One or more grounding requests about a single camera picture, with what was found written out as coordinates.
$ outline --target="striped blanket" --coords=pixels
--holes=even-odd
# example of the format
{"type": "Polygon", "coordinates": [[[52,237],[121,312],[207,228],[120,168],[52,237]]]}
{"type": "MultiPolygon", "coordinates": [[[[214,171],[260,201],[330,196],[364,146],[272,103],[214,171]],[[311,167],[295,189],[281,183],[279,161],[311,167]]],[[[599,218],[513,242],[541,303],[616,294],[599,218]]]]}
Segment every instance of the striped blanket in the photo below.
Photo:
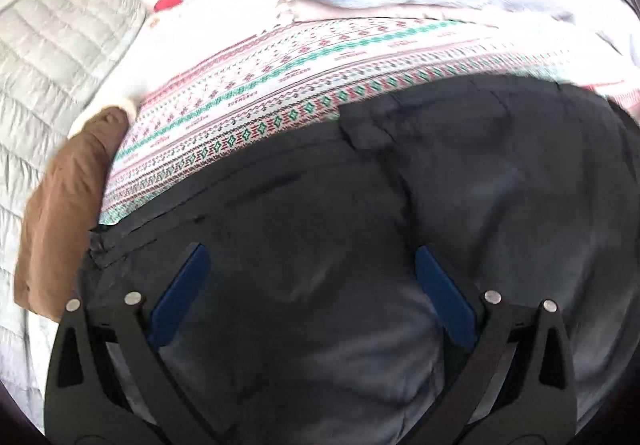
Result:
{"type": "Polygon", "coordinates": [[[136,208],[247,144],[335,118],[338,106],[469,73],[512,73],[592,89],[632,110],[640,70],[564,23],[505,27],[367,18],[294,24],[204,60],[151,93],[116,155],[100,222],[136,208]]]}

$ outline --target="gray quilted blanket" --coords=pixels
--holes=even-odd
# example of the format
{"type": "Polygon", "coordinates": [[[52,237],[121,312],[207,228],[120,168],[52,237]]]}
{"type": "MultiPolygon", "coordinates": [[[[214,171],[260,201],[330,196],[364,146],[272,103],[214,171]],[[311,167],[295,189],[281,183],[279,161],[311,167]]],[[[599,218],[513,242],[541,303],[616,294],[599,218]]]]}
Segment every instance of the gray quilted blanket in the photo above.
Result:
{"type": "Polygon", "coordinates": [[[13,300],[21,214],[145,13],[139,0],[17,0],[0,12],[0,380],[40,429],[56,325],[13,300]]]}

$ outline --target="silver screw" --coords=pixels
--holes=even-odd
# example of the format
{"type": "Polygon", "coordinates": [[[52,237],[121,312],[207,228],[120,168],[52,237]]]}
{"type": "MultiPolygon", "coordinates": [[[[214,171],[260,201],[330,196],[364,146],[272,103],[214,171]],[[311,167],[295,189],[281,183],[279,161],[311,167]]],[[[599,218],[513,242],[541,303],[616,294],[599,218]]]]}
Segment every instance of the silver screw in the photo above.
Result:
{"type": "Polygon", "coordinates": [[[78,308],[80,307],[80,300],[79,299],[71,299],[69,302],[66,303],[66,310],[67,311],[78,311],[78,308]]]}
{"type": "Polygon", "coordinates": [[[142,300],[142,295],[137,291],[130,291],[124,296],[124,303],[127,306],[135,306],[142,300]]]}
{"type": "Polygon", "coordinates": [[[499,304],[502,300],[502,295],[500,295],[496,290],[487,290],[484,292],[484,300],[489,304],[499,304]]]}
{"type": "Polygon", "coordinates": [[[542,303],[542,307],[549,313],[555,313],[556,311],[558,311],[558,304],[556,304],[552,300],[545,300],[542,303]]]}

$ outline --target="brown fabric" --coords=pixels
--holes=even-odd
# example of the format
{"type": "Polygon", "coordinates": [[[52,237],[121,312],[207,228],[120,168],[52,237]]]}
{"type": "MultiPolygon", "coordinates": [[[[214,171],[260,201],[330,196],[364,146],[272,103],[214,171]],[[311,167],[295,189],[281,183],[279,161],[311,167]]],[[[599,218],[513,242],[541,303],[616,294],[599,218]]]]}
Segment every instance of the brown fabric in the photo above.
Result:
{"type": "Polygon", "coordinates": [[[21,307],[58,321],[100,215],[113,157],[129,128],[110,107],[68,140],[27,203],[22,220],[14,297],[21,307]]]}

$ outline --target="blue pad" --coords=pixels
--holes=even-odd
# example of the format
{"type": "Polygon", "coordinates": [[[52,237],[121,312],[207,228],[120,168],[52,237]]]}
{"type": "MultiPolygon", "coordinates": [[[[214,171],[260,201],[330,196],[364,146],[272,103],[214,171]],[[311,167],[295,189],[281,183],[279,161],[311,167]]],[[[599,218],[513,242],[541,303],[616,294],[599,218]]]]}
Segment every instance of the blue pad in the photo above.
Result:
{"type": "Polygon", "coordinates": [[[151,312],[150,329],[146,336],[151,349],[158,351],[174,339],[210,268],[211,258],[207,247],[197,245],[151,312]]]}
{"type": "Polygon", "coordinates": [[[427,247],[415,252],[415,276],[454,345],[471,351],[476,345],[476,314],[427,247]]]}

